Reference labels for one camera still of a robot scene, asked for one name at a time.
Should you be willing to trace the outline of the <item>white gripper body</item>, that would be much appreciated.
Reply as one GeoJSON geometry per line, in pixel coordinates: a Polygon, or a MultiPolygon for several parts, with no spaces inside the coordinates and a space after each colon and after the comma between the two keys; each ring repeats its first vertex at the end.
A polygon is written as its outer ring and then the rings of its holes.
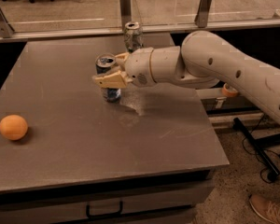
{"type": "Polygon", "coordinates": [[[138,49],[128,55],[125,72],[137,87],[151,87],[155,81],[150,71],[150,58],[153,48],[138,49]]]}

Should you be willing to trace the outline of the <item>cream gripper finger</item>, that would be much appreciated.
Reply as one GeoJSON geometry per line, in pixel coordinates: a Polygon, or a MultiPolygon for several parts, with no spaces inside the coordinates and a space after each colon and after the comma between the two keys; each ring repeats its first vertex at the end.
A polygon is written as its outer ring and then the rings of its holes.
{"type": "Polygon", "coordinates": [[[109,75],[100,74],[92,77],[93,82],[104,89],[123,89],[133,80],[124,71],[116,71],[109,75]]]}
{"type": "Polygon", "coordinates": [[[130,53],[129,52],[123,52],[120,54],[117,54],[115,56],[116,58],[116,67],[118,67],[119,69],[124,69],[125,68],[125,63],[129,57],[130,53]]]}

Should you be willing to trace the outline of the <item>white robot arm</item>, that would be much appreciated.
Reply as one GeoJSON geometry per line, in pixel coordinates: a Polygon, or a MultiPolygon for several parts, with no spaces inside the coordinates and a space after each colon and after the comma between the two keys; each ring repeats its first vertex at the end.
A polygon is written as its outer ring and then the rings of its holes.
{"type": "Polygon", "coordinates": [[[218,35],[196,31],[180,46],[121,53],[92,80],[101,88],[158,83],[205,89],[223,81],[280,124],[280,69],[254,59],[218,35]]]}

